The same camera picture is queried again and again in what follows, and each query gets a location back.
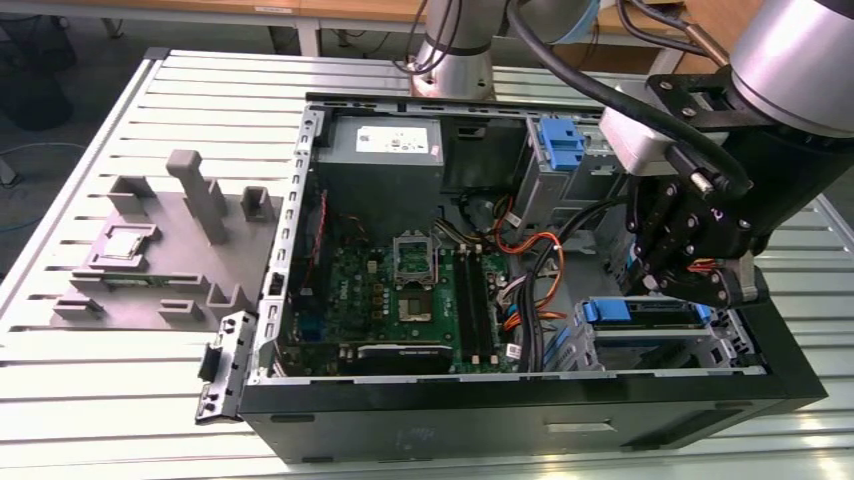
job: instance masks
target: green circuit board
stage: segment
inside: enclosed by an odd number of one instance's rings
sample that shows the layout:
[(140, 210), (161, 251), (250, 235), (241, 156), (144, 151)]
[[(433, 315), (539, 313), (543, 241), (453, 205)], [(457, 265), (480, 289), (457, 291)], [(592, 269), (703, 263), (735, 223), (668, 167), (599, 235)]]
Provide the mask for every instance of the green circuit board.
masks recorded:
[[(461, 358), (460, 330), (456, 314), (453, 254), (449, 249), (435, 252), (435, 284), (402, 287), (393, 281), (390, 248), (344, 247), (337, 249), (329, 275), (329, 304), (320, 323), (317, 345), (306, 345), (309, 363), (316, 374), (334, 374), (322, 358), (334, 355), (332, 345), (341, 343), (439, 344), (453, 349), (452, 373), (497, 373), (512, 371), (499, 348), (497, 325), (489, 319), (495, 359), (472, 364)], [(507, 266), (499, 254), (483, 254), (481, 266), (487, 285), (493, 293), (504, 279)], [(428, 269), (424, 252), (405, 252), (398, 269), (423, 272)]]

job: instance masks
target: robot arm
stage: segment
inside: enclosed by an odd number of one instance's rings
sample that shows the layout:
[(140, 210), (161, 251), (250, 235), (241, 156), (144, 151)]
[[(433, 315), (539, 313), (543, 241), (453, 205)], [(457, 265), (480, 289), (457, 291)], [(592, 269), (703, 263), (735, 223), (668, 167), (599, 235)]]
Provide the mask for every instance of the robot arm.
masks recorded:
[[(644, 5), (617, 1), (628, 28), (623, 2)], [(568, 4), (576, 11), (557, 10)], [(429, 0), (427, 38), (409, 66), (413, 93), (489, 98), (489, 42), (511, 31), (557, 78), (607, 107), (600, 128), (631, 174), (625, 229), (635, 244), (624, 293), (653, 290), (717, 307), (759, 302), (768, 292), (753, 256), (854, 162), (845, 61), (854, 58), (854, 4), (765, 0), (731, 65), (701, 28), (681, 22), (677, 28), (720, 70), (651, 76), (621, 91), (567, 66), (528, 26), (531, 7), (560, 11), (553, 18), (565, 26), (583, 15), (579, 4)], [(544, 28), (532, 18), (535, 29)]]
[[(625, 293), (655, 290), (717, 307), (767, 299), (753, 256), (854, 163), (851, 73), (839, 63), (852, 56), (854, 6), (765, 0), (731, 66), (712, 75), (655, 75), (633, 86), (637, 97), (735, 158), (751, 182), (739, 196), (717, 196), (715, 186), (692, 177), (719, 173), (693, 149), (644, 136), (648, 128), (605, 111), (603, 133), (636, 175), (625, 217), (636, 261)], [(664, 175), (652, 168), (661, 154), (671, 167)]]

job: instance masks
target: electronic chip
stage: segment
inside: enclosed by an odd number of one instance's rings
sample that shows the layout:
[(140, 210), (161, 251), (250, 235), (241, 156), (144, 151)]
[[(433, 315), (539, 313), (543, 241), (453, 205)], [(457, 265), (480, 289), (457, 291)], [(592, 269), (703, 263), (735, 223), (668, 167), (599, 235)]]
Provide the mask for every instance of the electronic chip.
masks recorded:
[(397, 314), (400, 322), (432, 321), (432, 291), (402, 290), (397, 294)]

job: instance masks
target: gray 3d-printed holder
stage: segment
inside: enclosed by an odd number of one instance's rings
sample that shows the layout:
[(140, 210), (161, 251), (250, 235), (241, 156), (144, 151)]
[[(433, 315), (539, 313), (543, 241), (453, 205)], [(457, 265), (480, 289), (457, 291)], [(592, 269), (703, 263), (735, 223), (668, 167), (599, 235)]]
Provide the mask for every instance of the gray 3d-printed holder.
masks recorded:
[(53, 326), (212, 331), (252, 307), (281, 199), (262, 187), (222, 195), (200, 162), (188, 151), (166, 162), (185, 194), (154, 192), (144, 177), (116, 179), (106, 195), (116, 211), (72, 272)]

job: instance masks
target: wooden table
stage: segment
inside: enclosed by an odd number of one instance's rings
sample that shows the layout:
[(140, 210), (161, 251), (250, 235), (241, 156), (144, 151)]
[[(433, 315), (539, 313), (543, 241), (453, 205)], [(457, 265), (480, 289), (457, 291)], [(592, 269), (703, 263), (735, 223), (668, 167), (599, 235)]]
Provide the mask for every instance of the wooden table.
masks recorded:
[[(0, 12), (292, 27), (301, 54), (320, 56), (321, 29), (408, 32), (418, 4), (420, 0), (0, 0)], [(649, 33), (679, 35), (633, 7), (629, 15)], [(110, 31), (109, 20), (104, 24)], [(613, 7), (599, 13), (599, 29), (603, 45), (651, 46), (625, 33)], [(423, 32), (423, 25), (416, 31)], [(680, 58), (680, 52), (661, 49), (651, 73), (671, 72)]]

